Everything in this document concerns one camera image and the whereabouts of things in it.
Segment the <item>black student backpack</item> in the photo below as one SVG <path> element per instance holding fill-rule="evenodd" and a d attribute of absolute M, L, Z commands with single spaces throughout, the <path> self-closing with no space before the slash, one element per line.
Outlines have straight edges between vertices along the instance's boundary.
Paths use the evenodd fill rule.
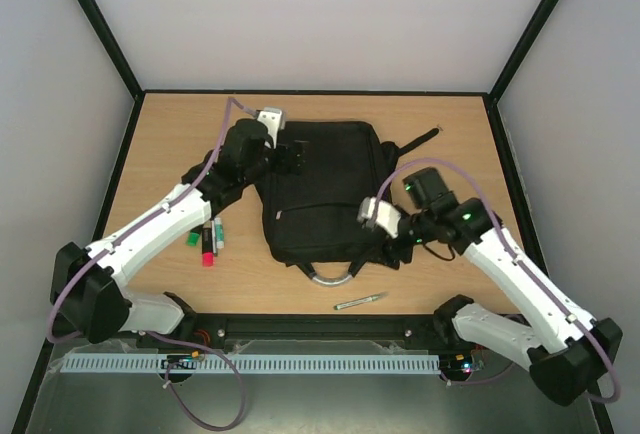
<path fill-rule="evenodd" d="M 397 270 L 413 248 L 393 247 L 383 230 L 357 220 L 362 201 L 375 197 L 401 156 L 438 134 L 432 128 L 404 146 L 380 141 L 363 121 L 290 122 L 281 143 L 302 149 L 299 173 L 264 177 L 256 185 L 263 232 L 272 257 L 312 282 L 340 286 L 367 263 Z"/>

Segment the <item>silver green marker pen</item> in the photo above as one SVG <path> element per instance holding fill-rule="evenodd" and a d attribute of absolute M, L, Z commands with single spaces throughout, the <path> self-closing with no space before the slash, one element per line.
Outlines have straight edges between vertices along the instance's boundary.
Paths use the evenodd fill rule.
<path fill-rule="evenodd" d="M 377 301 L 379 301 L 381 299 L 384 299 L 387 296 L 388 296 L 387 292 L 380 292 L 380 293 L 376 293 L 376 294 L 371 294 L 371 295 L 368 295 L 368 296 L 365 296 L 365 297 L 361 297 L 361 298 L 358 298 L 358 299 L 353 299 L 353 300 L 349 300 L 349 301 L 338 303 L 338 304 L 333 306 L 333 309 L 335 311 L 342 311 L 342 310 L 349 309 L 349 308 L 352 308 L 352 307 L 356 307 L 356 306 L 360 306 L 360 305 L 364 305 L 364 304 L 377 302 Z"/>

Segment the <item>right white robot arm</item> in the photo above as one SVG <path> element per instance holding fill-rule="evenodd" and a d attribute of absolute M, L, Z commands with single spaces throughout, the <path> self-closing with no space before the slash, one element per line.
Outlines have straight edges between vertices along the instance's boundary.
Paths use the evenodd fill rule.
<path fill-rule="evenodd" d="M 437 241 L 480 269 L 523 316 L 518 322 L 458 295 L 435 313 L 436 333 L 445 344 L 462 341 L 486 347 L 527 371 L 552 402 L 568 406 L 601 377 L 613 391 L 600 403 L 620 398 L 614 360 L 622 340 L 610 318 L 597 319 L 573 302 L 532 261 L 489 207 L 482 191 L 464 202 L 429 166 L 403 185 L 416 213 L 404 214 L 380 195 L 361 203 L 359 218 L 385 231 L 393 247 Z"/>

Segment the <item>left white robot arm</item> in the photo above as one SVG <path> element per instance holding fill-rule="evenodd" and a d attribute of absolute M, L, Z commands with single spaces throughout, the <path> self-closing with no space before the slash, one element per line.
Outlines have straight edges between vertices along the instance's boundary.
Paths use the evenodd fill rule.
<path fill-rule="evenodd" d="M 264 108 L 228 131 L 219 154 L 192 167 L 160 202 L 115 233 L 86 247 L 70 242 L 55 257 L 55 314 L 91 343 L 123 331 L 174 332 L 190 314 L 176 295 L 135 293 L 140 269 L 192 228 L 238 201 L 269 172 L 296 170 L 301 149 L 277 143 L 285 114 Z"/>

